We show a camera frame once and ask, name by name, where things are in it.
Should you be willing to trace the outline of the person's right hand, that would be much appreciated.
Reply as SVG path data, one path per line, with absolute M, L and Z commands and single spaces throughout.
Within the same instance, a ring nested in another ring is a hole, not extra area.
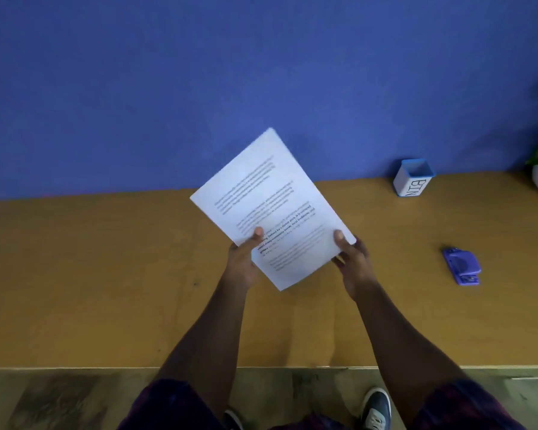
M 344 287 L 354 302 L 359 303 L 365 296 L 380 288 L 366 246 L 358 237 L 356 242 L 351 244 L 351 256 L 338 254 L 331 261 L 340 271 Z

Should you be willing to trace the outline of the person's left hand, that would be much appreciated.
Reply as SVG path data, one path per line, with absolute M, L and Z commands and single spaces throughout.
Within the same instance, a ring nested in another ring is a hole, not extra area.
M 246 292 L 255 281 L 257 268 L 252 261 L 252 251 L 244 252 L 244 242 L 230 247 L 227 264 L 220 280 L 223 288 Z

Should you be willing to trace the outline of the white printed paper sheets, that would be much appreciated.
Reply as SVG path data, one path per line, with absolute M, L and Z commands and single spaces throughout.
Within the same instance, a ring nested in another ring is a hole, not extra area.
M 334 231 L 342 231 L 350 244 L 356 242 L 273 128 L 190 199 L 236 245 L 263 228 L 252 261 L 280 291 L 337 256 Z

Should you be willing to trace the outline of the person's left forearm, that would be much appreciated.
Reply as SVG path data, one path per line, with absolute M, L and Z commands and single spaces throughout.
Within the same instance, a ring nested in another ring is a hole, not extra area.
M 205 310 L 154 378 L 188 383 L 218 419 L 229 405 L 245 301 L 254 275 L 226 268 Z

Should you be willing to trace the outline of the person's right forearm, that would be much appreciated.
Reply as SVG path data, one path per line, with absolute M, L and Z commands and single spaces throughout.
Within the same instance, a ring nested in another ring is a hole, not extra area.
M 468 380 L 444 352 L 414 328 L 378 282 L 353 292 L 382 379 L 407 429 L 438 388 Z

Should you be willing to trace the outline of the white blue-rimmed square bin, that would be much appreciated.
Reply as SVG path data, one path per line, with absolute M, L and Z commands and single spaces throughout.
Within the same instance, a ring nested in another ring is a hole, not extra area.
M 395 194 L 399 197 L 419 196 L 435 176 L 426 159 L 403 159 L 393 180 Z

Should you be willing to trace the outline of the blue hole punch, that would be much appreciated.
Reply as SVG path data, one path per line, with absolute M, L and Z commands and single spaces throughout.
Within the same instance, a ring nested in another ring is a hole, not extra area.
M 441 253 L 457 285 L 464 287 L 480 285 L 481 266 L 472 252 L 446 247 Z

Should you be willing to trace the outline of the person's right dark sneaker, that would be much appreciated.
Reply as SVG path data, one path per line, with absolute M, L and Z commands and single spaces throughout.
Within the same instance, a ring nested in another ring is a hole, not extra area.
M 361 405 L 359 430 L 390 430 L 391 402 L 382 388 L 368 390 Z

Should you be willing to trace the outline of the person's dark plaid shirt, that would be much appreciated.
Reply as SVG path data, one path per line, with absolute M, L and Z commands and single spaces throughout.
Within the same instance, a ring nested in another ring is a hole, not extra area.
M 117 430 L 225 430 L 188 383 L 159 380 L 134 401 Z M 428 397 L 407 430 L 527 430 L 481 385 L 449 383 Z

